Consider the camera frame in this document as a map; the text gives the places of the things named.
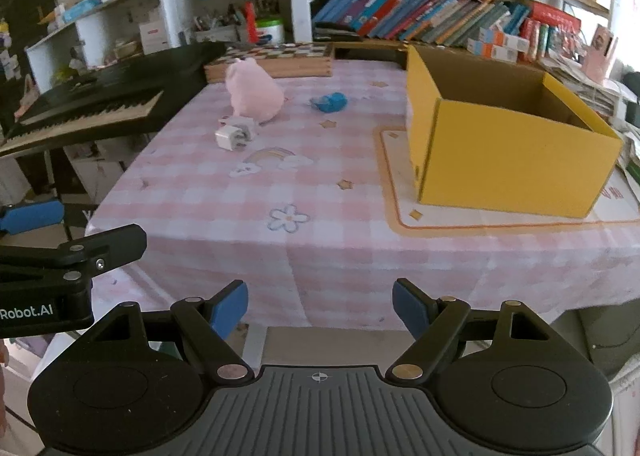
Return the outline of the white charger plug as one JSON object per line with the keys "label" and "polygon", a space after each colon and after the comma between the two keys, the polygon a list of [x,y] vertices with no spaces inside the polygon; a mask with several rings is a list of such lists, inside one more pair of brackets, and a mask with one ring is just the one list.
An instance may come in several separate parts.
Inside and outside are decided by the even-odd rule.
{"label": "white charger plug", "polygon": [[248,117],[240,118],[243,123],[239,127],[219,125],[216,130],[216,143],[223,150],[238,150],[248,142],[252,142],[257,135],[258,125],[255,120]]}

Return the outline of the pink plush pig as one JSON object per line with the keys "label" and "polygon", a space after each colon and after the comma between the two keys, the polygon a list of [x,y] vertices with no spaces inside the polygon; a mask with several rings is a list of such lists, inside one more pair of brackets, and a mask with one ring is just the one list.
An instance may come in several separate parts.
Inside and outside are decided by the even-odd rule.
{"label": "pink plush pig", "polygon": [[254,58],[235,60],[230,64],[224,83],[235,117],[264,124],[276,118],[284,105],[283,90]]}

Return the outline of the pink checkered tablecloth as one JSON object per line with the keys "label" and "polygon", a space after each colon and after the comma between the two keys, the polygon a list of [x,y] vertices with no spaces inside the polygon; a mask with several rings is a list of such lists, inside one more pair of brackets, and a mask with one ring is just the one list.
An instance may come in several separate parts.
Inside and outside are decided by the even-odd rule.
{"label": "pink checkered tablecloth", "polygon": [[[91,219],[93,233],[135,223],[148,236],[138,262],[94,281],[94,303],[160,310],[242,280],[252,324],[392,330],[399,277],[433,297],[477,309],[515,299],[548,318],[638,297],[639,225],[620,178],[597,224],[414,206],[390,225],[381,156],[391,148],[409,169],[405,85],[396,65],[360,60],[329,78],[286,79],[282,114],[238,152],[215,140],[229,94],[206,86]],[[348,99],[340,112],[309,103],[334,92]]]}

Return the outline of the black Yamaha keyboard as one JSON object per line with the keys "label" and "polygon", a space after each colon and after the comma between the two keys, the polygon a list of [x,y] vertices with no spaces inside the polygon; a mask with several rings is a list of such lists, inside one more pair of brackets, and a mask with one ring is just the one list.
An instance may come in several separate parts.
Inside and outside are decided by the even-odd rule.
{"label": "black Yamaha keyboard", "polygon": [[204,67],[226,49],[220,42],[189,44],[67,81],[17,119],[1,141],[1,156],[162,130],[206,87]]}

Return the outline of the yellow cardboard box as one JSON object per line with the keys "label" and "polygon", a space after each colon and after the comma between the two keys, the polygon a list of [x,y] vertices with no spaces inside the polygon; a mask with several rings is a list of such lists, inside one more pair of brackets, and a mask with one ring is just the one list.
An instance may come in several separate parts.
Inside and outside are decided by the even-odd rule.
{"label": "yellow cardboard box", "polygon": [[583,218],[622,150],[594,110],[526,65],[409,46],[407,95],[423,205]]}

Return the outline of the red bottle figurine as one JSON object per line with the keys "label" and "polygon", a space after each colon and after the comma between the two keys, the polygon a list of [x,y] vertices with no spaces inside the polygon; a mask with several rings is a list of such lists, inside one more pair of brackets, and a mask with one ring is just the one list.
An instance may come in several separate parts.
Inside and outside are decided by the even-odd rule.
{"label": "red bottle figurine", "polygon": [[256,26],[256,11],[254,0],[243,0],[246,19],[247,41],[251,44],[257,44],[259,37]]}

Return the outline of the wooden chess board box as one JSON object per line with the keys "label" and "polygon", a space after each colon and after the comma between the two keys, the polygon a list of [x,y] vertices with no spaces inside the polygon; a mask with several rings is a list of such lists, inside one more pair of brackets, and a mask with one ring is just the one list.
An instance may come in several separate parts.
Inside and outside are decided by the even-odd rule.
{"label": "wooden chess board box", "polygon": [[331,43],[287,43],[284,46],[229,48],[226,54],[205,66],[208,83],[224,81],[228,66],[252,58],[272,78],[331,77],[334,57]]}

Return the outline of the stack of papers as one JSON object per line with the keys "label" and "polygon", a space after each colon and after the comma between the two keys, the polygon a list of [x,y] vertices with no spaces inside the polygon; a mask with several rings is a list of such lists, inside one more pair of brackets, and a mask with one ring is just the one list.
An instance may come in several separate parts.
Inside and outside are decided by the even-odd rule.
{"label": "stack of papers", "polygon": [[577,63],[564,60],[563,57],[545,57],[539,61],[539,65],[614,129],[624,142],[617,163],[639,183],[639,128],[626,120],[627,104],[632,101],[631,90],[610,79],[602,83],[593,82]]}

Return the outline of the white green jar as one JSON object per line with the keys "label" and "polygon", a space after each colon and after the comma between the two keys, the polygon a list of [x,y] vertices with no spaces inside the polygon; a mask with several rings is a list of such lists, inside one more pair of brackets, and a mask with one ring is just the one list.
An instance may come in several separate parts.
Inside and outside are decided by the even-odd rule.
{"label": "white green jar", "polygon": [[256,20],[256,31],[260,46],[282,46],[285,42],[284,23],[280,16]]}

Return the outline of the pink pen holder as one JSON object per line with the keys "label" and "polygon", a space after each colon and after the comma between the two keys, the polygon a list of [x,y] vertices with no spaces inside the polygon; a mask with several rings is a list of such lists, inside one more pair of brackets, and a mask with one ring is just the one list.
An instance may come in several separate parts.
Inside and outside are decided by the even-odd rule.
{"label": "pink pen holder", "polygon": [[617,46],[617,37],[608,28],[597,26],[590,46],[587,48],[582,71],[591,81],[602,83]]}

